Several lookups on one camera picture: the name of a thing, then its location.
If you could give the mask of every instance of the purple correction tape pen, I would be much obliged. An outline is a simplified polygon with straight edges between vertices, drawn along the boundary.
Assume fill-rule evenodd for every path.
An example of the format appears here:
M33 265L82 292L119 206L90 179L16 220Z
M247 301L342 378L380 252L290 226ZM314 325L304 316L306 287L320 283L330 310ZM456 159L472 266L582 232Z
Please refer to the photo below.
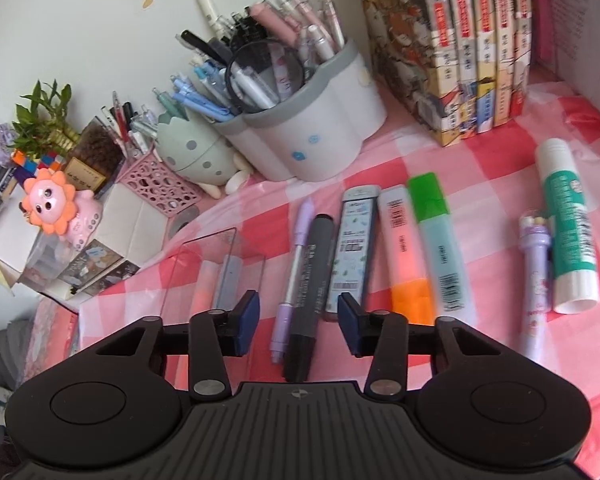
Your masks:
M314 203L310 198L307 198L302 202L298 210L298 217L296 218L296 226L294 228L294 256L291 260L291 268L289 270L289 282L286 286L285 299L278 307L276 323L273 326L273 334L271 336L271 346L269 348L271 350L271 361L274 364L282 362L286 342L289 339L291 314L296 305L300 273L302 271L302 253L304 252L304 244L309 232L309 226L313 219Z
M525 310L520 353L541 364L547 301L547 253L551 236L544 217L529 211L520 218L520 249L525 253Z

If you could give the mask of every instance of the comic book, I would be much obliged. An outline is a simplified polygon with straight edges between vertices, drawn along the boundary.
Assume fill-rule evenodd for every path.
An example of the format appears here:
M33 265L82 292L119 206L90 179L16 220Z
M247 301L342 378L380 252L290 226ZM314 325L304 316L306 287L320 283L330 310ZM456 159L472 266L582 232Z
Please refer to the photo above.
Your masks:
M514 8L514 62L511 117L522 113L531 63L531 0L513 0Z
M460 87L460 137L473 137L476 131L475 100L478 87L473 0L450 0L458 45Z
M479 134L493 127L493 104L496 81L496 37L493 0L474 0L478 59L478 101L476 105Z
M442 146L459 138L458 51L448 0L362 0L376 73Z
M509 121L513 85L513 0L494 0L496 10L496 103L493 125Z

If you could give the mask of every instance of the magnifying glass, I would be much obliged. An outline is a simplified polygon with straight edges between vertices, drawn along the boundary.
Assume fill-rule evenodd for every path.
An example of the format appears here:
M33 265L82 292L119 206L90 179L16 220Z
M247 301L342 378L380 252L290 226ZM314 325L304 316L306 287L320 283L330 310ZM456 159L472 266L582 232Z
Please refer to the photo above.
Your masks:
M304 85L298 53L277 40L259 40L238 49L224 73L231 101L248 114L273 108Z

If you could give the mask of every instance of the pink pen basket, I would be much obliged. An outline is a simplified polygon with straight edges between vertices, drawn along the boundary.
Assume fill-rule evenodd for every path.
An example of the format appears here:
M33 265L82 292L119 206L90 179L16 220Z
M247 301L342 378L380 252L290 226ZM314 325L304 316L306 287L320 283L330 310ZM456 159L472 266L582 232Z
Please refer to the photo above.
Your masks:
M136 160L120 173L118 182L146 200L168 218L195 204L202 192L159 162L154 152Z

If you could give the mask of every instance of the green highlighter cap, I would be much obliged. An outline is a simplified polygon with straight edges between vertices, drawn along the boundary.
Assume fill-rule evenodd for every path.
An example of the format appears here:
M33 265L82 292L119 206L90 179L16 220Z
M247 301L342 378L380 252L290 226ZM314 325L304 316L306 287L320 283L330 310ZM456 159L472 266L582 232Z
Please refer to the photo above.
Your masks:
M442 194L435 173L414 176L409 179L407 185L418 224L429 218L449 214L445 196Z

